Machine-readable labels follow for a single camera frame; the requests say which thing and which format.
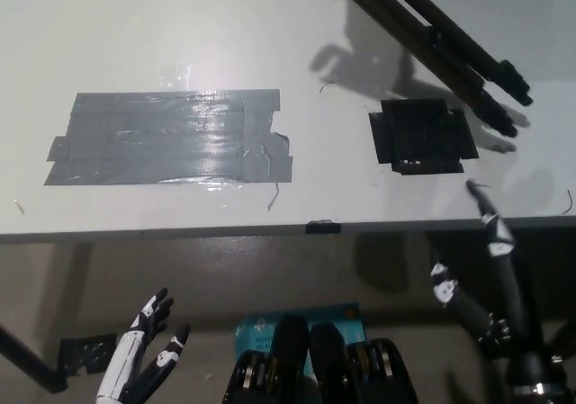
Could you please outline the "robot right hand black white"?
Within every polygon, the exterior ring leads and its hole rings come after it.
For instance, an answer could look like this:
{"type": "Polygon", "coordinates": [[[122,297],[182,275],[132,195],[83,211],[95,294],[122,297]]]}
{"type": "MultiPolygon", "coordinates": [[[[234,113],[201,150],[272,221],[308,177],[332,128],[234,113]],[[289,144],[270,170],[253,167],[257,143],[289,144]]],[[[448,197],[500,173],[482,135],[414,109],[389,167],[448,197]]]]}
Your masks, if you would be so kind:
{"type": "Polygon", "coordinates": [[[502,290],[506,317],[496,320],[466,294],[436,250],[429,257],[433,294],[479,344],[485,357],[508,358],[506,384],[511,395],[551,395],[563,376],[554,373],[527,272],[518,259],[517,242],[482,186],[468,180],[466,189],[477,203],[486,231],[487,250],[502,290]]]}

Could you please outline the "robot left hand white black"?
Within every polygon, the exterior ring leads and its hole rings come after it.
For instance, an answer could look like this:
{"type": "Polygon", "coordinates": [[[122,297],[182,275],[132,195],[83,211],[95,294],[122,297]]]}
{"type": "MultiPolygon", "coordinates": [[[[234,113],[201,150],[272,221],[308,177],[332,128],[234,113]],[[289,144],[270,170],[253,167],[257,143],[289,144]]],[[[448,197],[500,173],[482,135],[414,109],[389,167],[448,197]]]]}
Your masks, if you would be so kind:
{"type": "Polygon", "coordinates": [[[190,334],[187,324],[177,329],[146,368],[141,367],[148,345],[166,328],[165,320],[174,303],[167,294],[166,288],[156,292],[121,336],[96,394],[97,403],[143,404],[175,369],[190,334]]]}

